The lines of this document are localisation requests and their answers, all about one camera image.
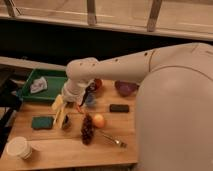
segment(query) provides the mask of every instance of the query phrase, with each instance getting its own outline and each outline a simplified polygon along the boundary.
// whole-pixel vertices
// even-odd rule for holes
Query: wooden table
[[[110,113],[109,104],[129,104],[129,113]],[[53,115],[51,104],[24,103],[17,117],[8,140],[24,136],[33,147],[33,154],[27,160],[10,157],[6,148],[0,159],[0,170],[34,170],[66,168],[79,166],[101,166],[137,163],[137,146],[134,128],[135,94],[120,97],[113,82],[103,81],[102,89],[96,93],[96,107],[85,108],[91,115],[101,113],[107,120],[103,131],[126,142],[127,148],[119,148],[97,131],[88,146],[81,142],[81,124],[83,115],[75,108],[67,107],[71,119],[67,130],[54,126],[51,130],[33,130],[33,116]]]

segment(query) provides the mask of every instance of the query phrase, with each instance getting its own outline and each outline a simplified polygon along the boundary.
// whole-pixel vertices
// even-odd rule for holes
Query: paper cup
[[[15,137],[7,144],[7,154],[13,157],[27,159],[32,154],[32,148],[26,138]]]

